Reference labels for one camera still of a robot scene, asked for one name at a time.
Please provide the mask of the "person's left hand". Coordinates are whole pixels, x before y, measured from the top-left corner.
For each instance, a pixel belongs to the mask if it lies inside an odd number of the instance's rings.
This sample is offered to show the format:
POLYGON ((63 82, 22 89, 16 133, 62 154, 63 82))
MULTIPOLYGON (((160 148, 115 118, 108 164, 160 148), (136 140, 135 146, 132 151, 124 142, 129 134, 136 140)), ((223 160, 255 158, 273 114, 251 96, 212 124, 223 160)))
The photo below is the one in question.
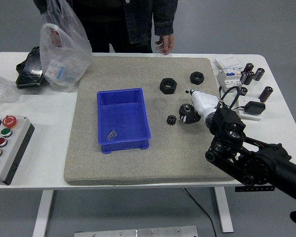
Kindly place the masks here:
POLYGON ((165 36, 159 36, 159 40, 155 42, 156 50, 163 55, 168 55, 174 48, 174 35, 169 34, 165 36))

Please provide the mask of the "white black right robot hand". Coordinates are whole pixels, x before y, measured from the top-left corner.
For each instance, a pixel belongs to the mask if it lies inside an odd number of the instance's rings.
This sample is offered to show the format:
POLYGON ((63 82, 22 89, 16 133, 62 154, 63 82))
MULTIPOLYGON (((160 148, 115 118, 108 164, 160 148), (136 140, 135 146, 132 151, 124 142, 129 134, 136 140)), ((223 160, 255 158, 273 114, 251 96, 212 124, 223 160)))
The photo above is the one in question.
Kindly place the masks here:
POLYGON ((210 127, 211 120, 217 109, 217 97, 194 89, 185 92, 191 95, 192 104, 185 103, 180 106, 180 120, 185 124, 192 124, 203 118, 205 125, 210 127))

